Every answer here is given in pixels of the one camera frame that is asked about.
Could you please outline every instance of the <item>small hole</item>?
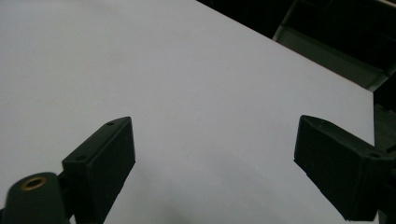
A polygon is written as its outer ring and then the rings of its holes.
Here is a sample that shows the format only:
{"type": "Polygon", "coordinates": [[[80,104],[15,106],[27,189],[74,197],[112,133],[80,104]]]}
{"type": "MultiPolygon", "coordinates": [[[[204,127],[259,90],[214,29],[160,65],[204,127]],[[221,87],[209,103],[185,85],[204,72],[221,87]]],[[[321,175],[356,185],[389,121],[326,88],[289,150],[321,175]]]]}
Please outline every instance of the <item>small hole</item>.
{"type": "Polygon", "coordinates": [[[34,179],[34,180],[30,181],[29,183],[27,183],[27,184],[26,184],[26,187],[32,188],[32,187],[35,187],[35,186],[41,184],[41,182],[43,182],[43,180],[41,180],[41,179],[34,179]]]}
{"type": "Polygon", "coordinates": [[[369,155],[370,155],[371,157],[374,157],[374,158],[379,158],[379,157],[380,157],[380,155],[377,154],[377,153],[375,153],[375,152],[370,152],[369,155]]]}
{"type": "Polygon", "coordinates": [[[78,156],[78,157],[76,157],[76,161],[84,161],[85,159],[87,159],[86,156],[78,156]]]}
{"type": "Polygon", "coordinates": [[[23,190],[32,190],[32,189],[37,189],[43,186],[46,183],[47,179],[45,177],[33,177],[27,180],[22,184],[22,189],[23,190]]]}

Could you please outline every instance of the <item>white surface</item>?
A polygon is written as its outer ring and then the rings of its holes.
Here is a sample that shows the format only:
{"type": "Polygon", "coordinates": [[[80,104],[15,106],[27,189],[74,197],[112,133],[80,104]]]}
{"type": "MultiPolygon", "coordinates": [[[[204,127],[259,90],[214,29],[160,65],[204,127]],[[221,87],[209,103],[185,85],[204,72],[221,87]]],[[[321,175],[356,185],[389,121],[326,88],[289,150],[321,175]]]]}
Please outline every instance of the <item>white surface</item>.
{"type": "Polygon", "coordinates": [[[0,202],[131,116],[106,223],[345,223],[293,162],[302,114],[374,142],[370,92],[195,1],[0,2],[0,202]]]}

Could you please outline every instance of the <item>clamp jaw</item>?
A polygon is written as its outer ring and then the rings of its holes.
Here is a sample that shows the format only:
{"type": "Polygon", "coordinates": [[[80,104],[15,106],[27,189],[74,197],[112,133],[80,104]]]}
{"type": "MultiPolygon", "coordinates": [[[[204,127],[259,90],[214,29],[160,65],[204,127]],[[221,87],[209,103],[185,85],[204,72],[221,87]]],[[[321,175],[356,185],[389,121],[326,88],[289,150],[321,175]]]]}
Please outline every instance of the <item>clamp jaw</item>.
{"type": "Polygon", "coordinates": [[[105,222],[134,167],[131,118],[103,125],[63,161],[59,175],[40,173],[15,183],[7,195],[1,224],[105,222]]]}

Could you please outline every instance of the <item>brass insert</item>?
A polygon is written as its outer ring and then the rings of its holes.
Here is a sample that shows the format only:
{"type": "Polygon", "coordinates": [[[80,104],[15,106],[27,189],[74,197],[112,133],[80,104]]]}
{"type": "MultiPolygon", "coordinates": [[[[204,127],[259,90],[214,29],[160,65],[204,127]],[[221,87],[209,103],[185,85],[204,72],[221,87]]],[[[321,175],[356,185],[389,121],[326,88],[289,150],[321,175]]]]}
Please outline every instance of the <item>brass insert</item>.
{"type": "Polygon", "coordinates": [[[47,182],[47,178],[43,176],[35,176],[28,180],[26,180],[23,184],[21,189],[22,190],[32,190],[38,189],[43,186],[47,182]]]}

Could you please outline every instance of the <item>screw hole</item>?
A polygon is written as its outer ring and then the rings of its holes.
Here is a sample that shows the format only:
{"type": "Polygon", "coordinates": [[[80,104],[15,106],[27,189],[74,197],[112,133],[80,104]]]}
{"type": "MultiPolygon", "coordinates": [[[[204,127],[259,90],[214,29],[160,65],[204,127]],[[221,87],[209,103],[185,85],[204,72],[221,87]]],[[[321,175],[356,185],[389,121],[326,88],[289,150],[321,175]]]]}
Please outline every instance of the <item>screw hole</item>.
{"type": "Polygon", "coordinates": [[[87,159],[86,156],[77,156],[76,157],[76,161],[84,161],[85,159],[87,159]]]}
{"type": "Polygon", "coordinates": [[[41,186],[43,186],[46,183],[47,179],[43,176],[39,176],[39,177],[33,177],[30,178],[28,180],[26,180],[23,184],[22,184],[22,189],[23,190],[32,190],[32,189],[38,189],[41,186]]]}

